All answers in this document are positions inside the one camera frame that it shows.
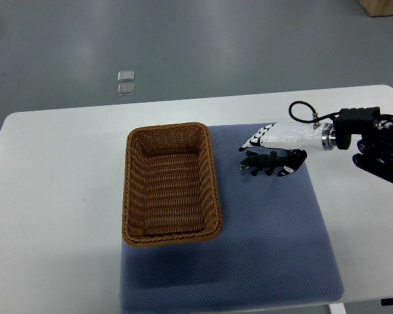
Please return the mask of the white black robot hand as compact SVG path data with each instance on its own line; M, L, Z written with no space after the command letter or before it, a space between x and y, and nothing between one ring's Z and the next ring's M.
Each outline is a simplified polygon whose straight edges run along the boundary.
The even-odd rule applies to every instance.
M276 122L267 124L253 134L240 148L240 152L268 154L277 151L286 157L283 167L278 167L278 177L295 173L307 159L306 148L332 150L336 147L335 131L332 124L307 125L300 122Z

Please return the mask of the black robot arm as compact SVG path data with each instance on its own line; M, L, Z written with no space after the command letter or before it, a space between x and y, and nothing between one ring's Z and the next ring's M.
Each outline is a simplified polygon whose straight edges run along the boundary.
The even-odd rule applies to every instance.
M393 184L392 114L382 114L379 107L342 109L333 118L333 129L340 150L350 147L353 135L360 135L354 165Z

